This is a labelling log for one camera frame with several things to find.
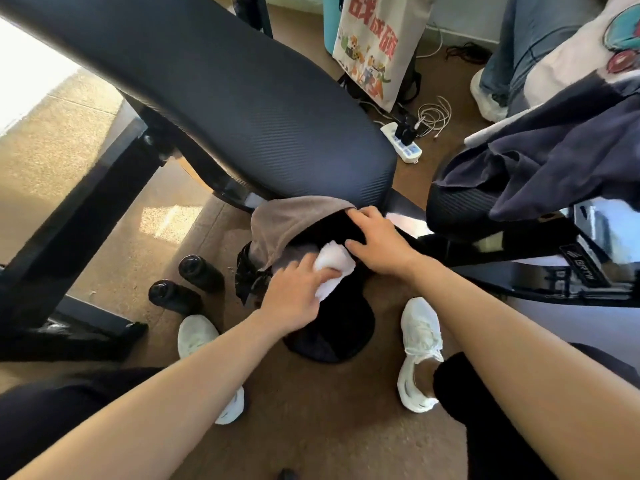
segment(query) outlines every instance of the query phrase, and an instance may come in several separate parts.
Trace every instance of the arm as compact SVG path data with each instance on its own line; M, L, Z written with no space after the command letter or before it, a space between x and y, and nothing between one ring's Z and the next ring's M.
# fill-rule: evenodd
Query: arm
M316 318L318 286L340 273L313 272L315 260L277 272L259 311L109 404L12 480L169 478L276 341Z
M374 271L411 283L436 310L520 434L563 480L640 472L640 391L432 258L372 207L350 210Z

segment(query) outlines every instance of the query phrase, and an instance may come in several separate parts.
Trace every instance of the forearm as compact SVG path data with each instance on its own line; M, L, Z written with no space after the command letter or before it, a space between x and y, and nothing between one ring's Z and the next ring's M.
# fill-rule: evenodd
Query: forearm
M166 479L281 338L260 312L69 432L14 480Z
M508 418L561 479L626 479L640 460L640 392L428 257L404 274Z

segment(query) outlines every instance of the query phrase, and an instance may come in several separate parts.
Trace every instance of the white tote bag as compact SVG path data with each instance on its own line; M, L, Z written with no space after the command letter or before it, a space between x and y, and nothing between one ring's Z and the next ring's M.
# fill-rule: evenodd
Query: white tote bag
M435 0L344 0L333 58L391 111Z

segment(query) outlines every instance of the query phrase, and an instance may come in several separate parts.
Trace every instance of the black cord bundle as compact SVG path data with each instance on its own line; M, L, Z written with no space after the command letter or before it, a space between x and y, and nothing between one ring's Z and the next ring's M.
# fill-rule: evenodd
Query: black cord bundle
M460 57L464 62L484 65L489 62L489 57L491 56L491 50L476 43L467 42L462 46L452 45L451 47L447 47L447 56L445 57L445 60L448 60L450 57Z

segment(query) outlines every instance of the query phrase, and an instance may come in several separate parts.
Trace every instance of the power strip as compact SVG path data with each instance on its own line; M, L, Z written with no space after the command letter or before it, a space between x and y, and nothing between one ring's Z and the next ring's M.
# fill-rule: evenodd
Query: power strip
M405 163L418 163L420 156L422 154L422 149L420 146L413 142L410 145L403 144L398 138L396 138L396 129L398 128L398 123L395 121L393 123L389 123L388 125L382 126L380 131L387 137L389 142L394 145L396 149L396 153Z

